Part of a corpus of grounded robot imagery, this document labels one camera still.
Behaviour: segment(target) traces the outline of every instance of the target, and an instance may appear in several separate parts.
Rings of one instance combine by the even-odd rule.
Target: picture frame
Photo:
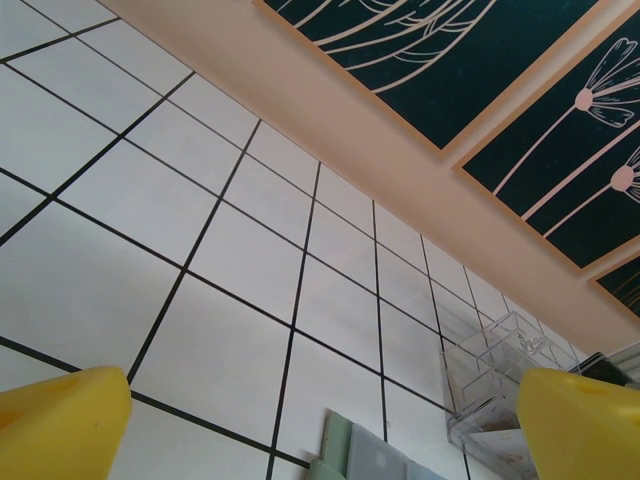
[[[366,98],[367,101],[376,105],[376,107],[390,119],[392,123],[405,131],[412,139],[419,144],[434,157],[438,159],[446,158],[452,151],[456,150],[461,144],[463,144],[469,136],[478,131],[478,129],[485,124],[489,119],[502,108],[514,94],[525,85],[529,79],[534,76],[540,68],[542,68],[548,61],[561,51],[568,42],[570,42],[577,33],[581,32],[586,25],[593,22],[595,18],[606,8],[606,0],[593,0],[592,5],[586,9],[580,17],[575,19],[575,22],[568,26],[566,30],[559,35],[544,51],[526,66],[522,68],[522,71],[517,75],[514,75],[508,84],[496,93],[495,97],[487,102],[486,105],[479,108],[479,111],[473,118],[469,120],[464,127],[460,128],[450,140],[444,142],[444,144],[436,144],[433,138],[428,138],[424,133],[421,133],[410,121],[403,117],[398,111],[392,108],[388,103],[381,100],[376,94],[372,93],[367,87],[365,87],[358,79],[352,76],[336,61],[325,54],[320,48],[313,45],[313,43],[305,37],[299,30],[289,24],[282,16],[280,16],[274,9],[272,9],[268,2],[269,0],[254,0],[254,5],[275,25],[281,28],[281,30],[287,32],[296,43],[303,45],[309,52],[311,52],[316,58],[318,58],[324,65],[334,72],[342,81],[348,84],[352,89],[358,92],[362,98]],[[555,2],[550,2],[548,5],[555,7]],[[493,130],[490,135],[495,135],[497,132]]]
[[[539,102],[541,102],[541,103],[544,102],[545,98],[548,95],[552,94],[552,90],[554,89],[554,87],[557,87],[565,79],[565,77],[567,77],[572,72],[574,72],[574,69],[576,69],[577,67],[581,66],[582,65],[581,62],[586,61],[586,59],[588,59],[589,55],[591,55],[593,53],[594,54],[594,59],[595,59],[596,58],[595,53],[596,53],[596,51],[598,49],[600,49],[601,51],[606,51],[605,46],[608,46],[608,45],[605,45],[605,42],[607,42],[607,41],[609,41],[609,43],[612,44],[611,46],[609,46],[609,51],[606,51],[606,53],[609,54],[613,44],[616,43],[610,37],[612,37],[612,35],[614,35],[625,24],[625,22],[627,22],[630,19],[632,19],[632,17],[634,17],[634,15],[638,14],[638,16],[639,16],[638,21],[640,22],[640,13],[638,13],[639,11],[640,11],[640,1],[633,2],[633,4],[631,6],[629,6],[627,9],[625,9],[625,11],[622,14],[620,14],[609,25],[607,25],[607,27],[605,27],[601,32],[599,32],[599,34],[592,41],[590,41],[583,49],[581,49],[581,51],[577,55],[575,55],[571,59],[571,61],[569,61],[561,69],[559,69],[538,90],[536,90],[536,92],[534,92],[534,94],[532,94],[518,108],[516,108],[513,112],[511,112],[511,114],[509,114],[499,125],[497,125],[489,135],[487,135],[482,141],[480,141],[478,144],[476,144],[469,152],[467,152],[453,166],[453,169],[456,172],[456,174],[458,175],[458,177],[462,178],[467,184],[471,185],[474,188],[474,190],[479,193],[480,197],[483,200],[488,199],[489,203],[494,205],[501,213],[503,213],[505,216],[510,218],[512,221],[514,221],[514,223],[516,225],[522,227],[523,230],[527,233],[527,235],[530,238],[531,237],[534,238],[538,245],[542,246],[546,251],[550,252],[554,256],[554,258],[558,259],[566,268],[570,269],[574,273],[590,273],[590,272],[598,270],[599,268],[602,267],[602,265],[607,264],[608,262],[610,262],[610,260],[613,257],[617,256],[620,251],[627,250],[629,248],[634,248],[635,246],[640,246],[640,236],[635,235],[633,238],[630,238],[630,239],[620,243],[615,248],[610,249],[609,251],[607,251],[603,255],[601,255],[601,256],[599,256],[597,258],[594,258],[593,260],[587,261],[586,264],[584,264],[584,265],[580,265],[580,264],[576,263],[575,261],[573,261],[571,259],[571,257],[568,256],[566,253],[563,253],[557,246],[555,246],[550,241],[548,241],[545,238],[545,236],[543,235],[543,233],[541,233],[541,231],[539,231],[538,229],[534,228],[530,223],[527,222],[527,220],[529,220],[531,218],[531,215],[532,215],[530,212],[533,211],[533,214],[536,214],[536,213],[538,213],[539,209],[541,208],[541,205],[544,206],[544,202],[541,203],[542,199],[538,200],[533,205],[527,205],[527,207],[529,207],[529,208],[523,208],[521,213],[516,213],[516,211],[514,210],[514,205],[513,204],[511,206],[509,206],[509,205],[507,205],[505,203],[505,201],[503,201],[503,200],[498,198],[498,196],[497,196],[498,193],[501,193],[501,191],[499,191],[499,189],[504,187],[505,178],[508,179],[509,175],[512,174],[512,171],[509,171],[509,174],[504,176],[502,178],[502,181],[500,183],[498,183],[497,185],[493,184],[491,186],[488,186],[489,182],[487,182],[486,179],[485,179],[485,184],[482,184],[481,180],[478,179],[478,175],[480,175],[480,176],[482,175],[481,173],[480,174],[478,173],[481,170],[481,166],[474,166],[474,168],[475,168],[475,176],[474,176],[474,173],[470,173],[470,171],[469,171],[469,170],[471,170],[471,168],[469,168],[469,165],[471,165],[471,162],[477,161],[478,157],[480,155],[484,154],[486,151],[490,150],[489,147],[492,147],[494,144],[499,144],[500,142],[502,142],[503,143],[503,147],[505,145],[507,145],[506,141],[502,141],[501,140],[502,137],[509,138],[509,135],[511,135],[513,138],[516,138],[516,136],[518,136],[517,137],[518,138],[518,142],[522,143],[522,139],[526,135],[526,134],[523,134],[522,132],[524,132],[525,129],[523,127],[517,126],[517,122],[521,122],[521,123],[524,122],[525,120],[521,120],[521,119],[525,115],[529,115],[530,112],[533,111],[534,108],[536,108],[536,106],[537,106],[537,104]],[[631,42],[631,41],[628,41],[628,39],[627,39],[627,43],[625,44],[624,42],[622,42],[620,44],[620,48],[621,49],[624,49],[625,47],[629,48],[630,47],[630,43],[635,43],[635,41]],[[640,55],[640,49],[637,49],[634,52],[635,52],[633,54],[634,58],[636,56]],[[601,54],[600,61],[603,60],[603,58],[602,58],[603,56],[606,56],[606,55],[602,55]],[[639,118],[638,117],[638,113],[636,113],[636,117],[633,119],[634,122]],[[547,137],[545,137],[545,135],[549,131],[553,131],[554,128],[557,128],[558,125],[562,124],[562,121],[563,121],[563,118],[564,118],[563,115],[564,114],[556,115],[556,117],[553,117],[553,118],[557,118],[557,120],[556,120],[556,122],[554,122],[551,125],[551,127],[549,127],[546,130],[545,133],[540,134],[540,132],[538,132],[535,136],[532,136],[531,138],[527,138],[527,140],[524,143],[522,143],[523,145],[528,147],[529,150],[526,153],[524,153],[523,155],[520,156],[520,161],[522,161],[523,159],[527,159],[528,155],[531,153],[531,149],[534,149],[534,148],[536,148],[537,146],[540,145],[540,143],[535,140],[536,138],[538,140],[542,139],[543,143],[544,143],[544,140],[547,138]],[[609,153],[609,151],[605,151],[604,153],[601,152],[600,154],[601,155],[605,155],[606,153]],[[511,168],[511,170],[513,170],[514,168],[518,168],[519,164],[520,164],[520,167],[521,167],[522,164],[520,163],[520,161],[518,163],[516,163]],[[489,168],[492,168],[494,171],[495,170],[499,170],[499,169],[496,168],[495,165],[487,165],[486,166],[486,171],[489,171]],[[579,209],[576,207],[576,208],[574,208],[574,210],[575,210],[575,212],[573,212],[573,214],[575,215],[575,213],[578,212]],[[564,222],[566,222],[567,221],[566,217],[571,218],[571,216],[568,215],[568,214],[564,215],[564,218],[562,216],[560,218]],[[542,232],[544,232],[545,234],[548,233],[550,235],[555,231],[554,227],[556,229],[558,228],[556,226],[558,224],[561,226],[564,223],[562,223],[562,221],[551,222],[550,223],[551,228],[546,229],[546,230],[542,229]]]

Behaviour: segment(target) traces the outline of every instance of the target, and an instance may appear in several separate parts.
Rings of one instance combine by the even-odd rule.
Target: transparent plastic box
[[[442,354],[449,441],[505,479],[538,478],[516,416],[529,368],[578,368],[567,352],[510,312]]]

